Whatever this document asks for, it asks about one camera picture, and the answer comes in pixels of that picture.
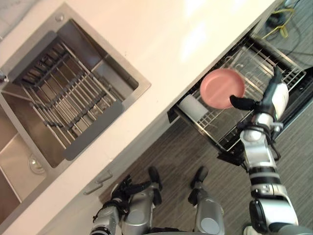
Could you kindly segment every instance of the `floor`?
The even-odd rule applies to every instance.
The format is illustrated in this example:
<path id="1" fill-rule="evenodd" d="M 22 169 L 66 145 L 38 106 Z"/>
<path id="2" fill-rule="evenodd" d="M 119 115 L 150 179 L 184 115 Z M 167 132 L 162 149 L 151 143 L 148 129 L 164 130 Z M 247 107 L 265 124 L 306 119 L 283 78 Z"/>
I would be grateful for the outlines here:
<path id="1" fill-rule="evenodd" d="M 299 2 L 293 22 L 299 28 L 301 41 L 289 56 L 303 68 L 313 66 L 312 0 Z M 292 24 L 287 28 L 288 38 L 277 35 L 270 42 L 278 48 L 291 50 L 297 44 L 299 34 Z M 313 228 L 312 117 L 313 105 L 279 137 L 276 144 L 282 155 L 277 164 L 281 180 L 289 192 L 299 223 L 309 228 Z M 180 119 L 120 179 L 130 173 L 135 182 L 142 182 L 148 179 L 147 168 L 156 166 L 163 181 L 163 202 L 154 210 L 153 226 L 191 231 L 196 210 L 187 201 L 188 184 L 196 170 L 204 165 L 210 170 L 204 184 L 225 211 L 226 234 L 240 235 L 242 225 L 249 222 L 250 181 L 241 167 L 216 159 L 217 154 L 196 130 Z"/>

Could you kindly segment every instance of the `pink plate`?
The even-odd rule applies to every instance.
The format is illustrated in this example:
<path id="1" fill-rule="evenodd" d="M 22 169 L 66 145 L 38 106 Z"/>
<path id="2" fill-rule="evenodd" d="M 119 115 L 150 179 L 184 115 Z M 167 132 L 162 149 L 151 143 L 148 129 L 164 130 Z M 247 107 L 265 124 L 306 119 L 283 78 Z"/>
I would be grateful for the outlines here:
<path id="1" fill-rule="evenodd" d="M 200 86 L 202 100 L 216 109 L 232 107 L 231 95 L 243 97 L 245 82 L 239 74 L 230 69 L 217 69 L 207 74 Z"/>

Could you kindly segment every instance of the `cabinet handle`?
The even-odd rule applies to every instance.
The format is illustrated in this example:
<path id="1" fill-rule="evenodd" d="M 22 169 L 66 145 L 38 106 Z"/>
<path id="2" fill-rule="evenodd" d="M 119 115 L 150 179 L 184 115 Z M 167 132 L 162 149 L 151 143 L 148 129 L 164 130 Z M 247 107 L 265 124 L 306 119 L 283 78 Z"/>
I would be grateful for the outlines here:
<path id="1" fill-rule="evenodd" d="M 95 192 L 96 190 L 98 190 L 99 188 L 101 188 L 102 186 L 103 186 L 103 183 L 99 184 L 97 187 L 93 188 L 93 189 L 90 190 L 90 191 L 85 191 L 85 192 L 84 192 L 84 195 L 89 195 L 89 194 Z"/>
<path id="2" fill-rule="evenodd" d="M 113 177 L 113 174 L 112 174 L 109 170 L 108 170 L 108 173 L 109 173 L 108 176 L 104 177 L 103 179 L 96 180 L 95 182 L 96 182 L 97 184 L 101 184 L 101 183 L 105 182 L 106 180 L 112 178 L 112 177 Z"/>

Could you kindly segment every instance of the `countertop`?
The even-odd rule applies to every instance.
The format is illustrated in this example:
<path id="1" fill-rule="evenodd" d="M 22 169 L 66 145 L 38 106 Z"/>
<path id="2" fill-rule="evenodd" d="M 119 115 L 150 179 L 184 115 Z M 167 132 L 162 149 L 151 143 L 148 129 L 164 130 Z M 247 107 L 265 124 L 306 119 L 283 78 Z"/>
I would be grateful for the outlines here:
<path id="1" fill-rule="evenodd" d="M 30 10 L 0 43 L 0 67 L 63 2 L 41 0 Z M 152 85 L 4 234 L 40 231 L 156 118 L 165 115 L 275 0 L 65 2 Z"/>

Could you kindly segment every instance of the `dish rack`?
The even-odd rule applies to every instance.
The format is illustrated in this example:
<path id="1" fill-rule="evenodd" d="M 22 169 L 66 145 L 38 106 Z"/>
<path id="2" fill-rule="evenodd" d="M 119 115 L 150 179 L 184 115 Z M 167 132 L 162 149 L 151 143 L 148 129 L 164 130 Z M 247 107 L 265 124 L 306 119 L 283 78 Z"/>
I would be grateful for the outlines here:
<path id="1" fill-rule="evenodd" d="M 23 75 L 32 109 L 66 149 L 118 99 L 62 40 Z"/>
<path id="2" fill-rule="evenodd" d="M 297 64 L 270 44 L 252 37 L 242 39 L 209 72 L 218 68 L 235 70 L 245 81 L 244 96 L 259 101 L 273 76 L 274 66 L 278 66 L 282 72 L 283 81 L 287 84 L 290 94 L 306 74 Z M 219 110 L 207 106 L 200 96 L 200 84 L 203 78 L 185 96 L 191 94 L 207 108 L 208 112 L 200 120 L 193 120 L 179 108 L 179 103 L 185 96 L 174 106 L 174 112 L 193 124 L 199 133 L 220 151 L 218 158 L 240 165 L 243 162 L 241 156 L 243 147 L 237 124 L 248 120 L 253 111 L 235 108 Z"/>

